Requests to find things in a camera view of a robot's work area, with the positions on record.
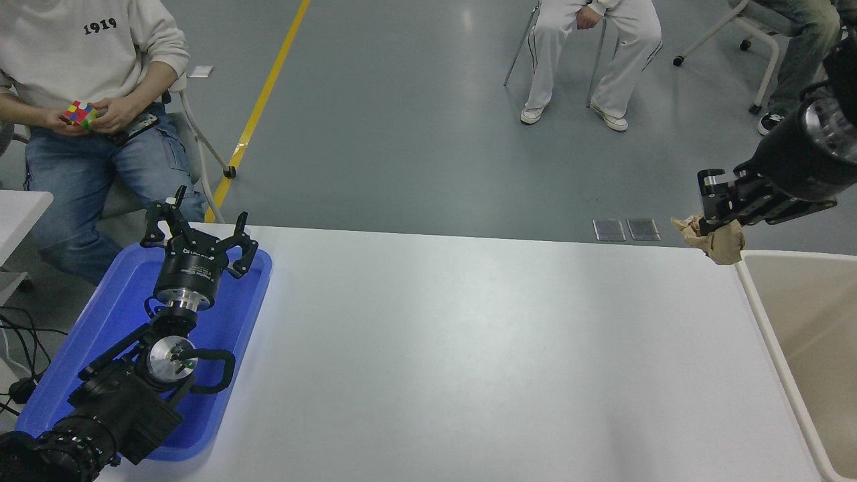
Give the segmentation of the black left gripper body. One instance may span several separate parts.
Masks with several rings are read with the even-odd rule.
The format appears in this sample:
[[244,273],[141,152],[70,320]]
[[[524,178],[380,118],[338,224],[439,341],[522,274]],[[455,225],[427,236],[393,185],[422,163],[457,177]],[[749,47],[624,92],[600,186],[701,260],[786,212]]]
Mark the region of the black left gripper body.
[[166,242],[165,259],[154,286],[163,304],[192,293],[197,305],[214,305],[228,257],[209,234],[180,234]]

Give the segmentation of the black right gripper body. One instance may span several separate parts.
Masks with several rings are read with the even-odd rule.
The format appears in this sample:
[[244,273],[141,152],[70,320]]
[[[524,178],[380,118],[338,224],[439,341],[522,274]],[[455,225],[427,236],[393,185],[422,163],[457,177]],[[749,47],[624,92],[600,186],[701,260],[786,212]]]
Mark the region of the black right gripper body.
[[787,116],[763,137],[752,161],[785,194],[824,200],[855,184],[855,126],[841,116]]

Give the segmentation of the person's left hand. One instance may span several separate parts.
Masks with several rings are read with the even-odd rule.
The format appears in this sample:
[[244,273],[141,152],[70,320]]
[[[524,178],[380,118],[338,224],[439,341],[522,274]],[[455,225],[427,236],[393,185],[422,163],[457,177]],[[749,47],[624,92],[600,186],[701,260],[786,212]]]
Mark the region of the person's left hand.
[[90,131],[99,134],[113,134],[124,129],[148,105],[135,95],[103,98],[97,102],[88,102],[88,106],[99,112],[90,122]]

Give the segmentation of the person's right hand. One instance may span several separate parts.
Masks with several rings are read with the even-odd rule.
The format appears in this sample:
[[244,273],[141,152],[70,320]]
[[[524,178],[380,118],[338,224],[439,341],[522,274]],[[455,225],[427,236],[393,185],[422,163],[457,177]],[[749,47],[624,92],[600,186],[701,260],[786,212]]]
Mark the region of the person's right hand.
[[62,109],[44,108],[42,112],[43,128],[49,129],[49,131],[55,134],[64,135],[65,137],[83,137],[83,135],[91,134],[82,125],[67,123],[64,113],[65,110]]

